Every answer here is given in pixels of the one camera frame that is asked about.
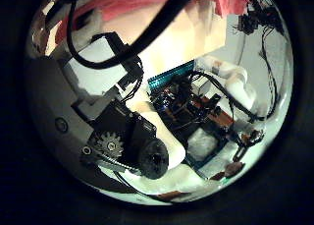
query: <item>black cable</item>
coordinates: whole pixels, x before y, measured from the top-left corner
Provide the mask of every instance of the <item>black cable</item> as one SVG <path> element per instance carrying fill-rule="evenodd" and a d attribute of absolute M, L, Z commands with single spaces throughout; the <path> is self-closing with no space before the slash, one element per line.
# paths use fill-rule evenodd
<path fill-rule="evenodd" d="M 174 17 L 181 11 L 187 1 L 188 0 L 167 0 L 167 2 L 154 18 L 154 20 L 131 46 L 129 46 L 121 53 L 115 55 L 114 57 L 97 63 L 85 60 L 77 53 L 76 49 L 74 48 L 71 32 L 73 17 L 77 4 L 77 2 L 75 1 L 71 5 L 67 26 L 67 42 L 69 50 L 72 56 L 80 64 L 91 69 L 101 70 L 118 65 L 136 56 L 138 53 L 144 50 L 153 40 L 155 40 L 157 36 L 173 21 Z"/>
<path fill-rule="evenodd" d="M 130 93 L 128 93 L 128 94 L 125 96 L 125 98 L 122 99 L 122 102 L 126 102 L 126 101 L 132 99 L 132 98 L 135 96 L 135 94 L 137 93 L 137 91 L 139 90 L 139 88 L 140 88 L 140 86 L 141 86 L 142 81 L 143 81 L 143 76 L 141 76 L 141 77 L 137 80 L 137 82 L 136 82 L 135 86 L 133 87 L 133 89 L 130 91 Z"/>
<path fill-rule="evenodd" d="M 223 95 L 228 99 L 231 100 L 232 103 L 234 104 L 234 106 L 239 109 L 240 111 L 242 111 L 243 113 L 245 113 L 252 121 L 264 121 L 265 119 L 269 119 L 271 117 L 270 114 L 268 114 L 267 116 L 258 116 L 254 113 L 252 113 L 251 111 L 249 111 L 248 109 L 246 109 L 240 102 L 238 102 L 233 96 L 231 96 L 228 91 L 219 83 L 219 81 L 217 81 L 213 76 L 207 75 L 207 74 L 203 74 L 201 72 L 198 71 L 192 71 L 192 74 L 196 74 L 196 75 L 200 75 L 205 77 L 206 79 L 209 80 L 209 82 L 211 82 L 219 91 L 221 91 L 223 93 Z"/>
<path fill-rule="evenodd" d="M 268 115 L 272 116 L 276 110 L 276 107 L 277 107 L 277 102 L 278 102 L 278 88 L 277 88 L 277 83 L 276 83 L 276 80 L 275 80 L 275 77 L 274 77 L 274 74 L 273 74 L 273 70 L 272 70 L 272 67 L 271 65 L 269 64 L 269 61 L 268 61 L 268 58 L 267 58 L 267 54 L 266 54 L 266 49 L 265 49 L 265 39 L 266 37 L 273 31 L 274 29 L 271 28 L 267 28 L 267 29 L 264 29 L 263 30 L 263 35 L 262 35 L 262 55 L 263 55 L 263 59 L 265 60 L 266 62 L 266 65 L 267 65 L 267 70 L 268 70 L 268 74 L 269 74 L 269 85 L 270 85 L 270 90 L 271 90 L 271 93 L 272 93 L 272 108 L 269 112 Z"/>

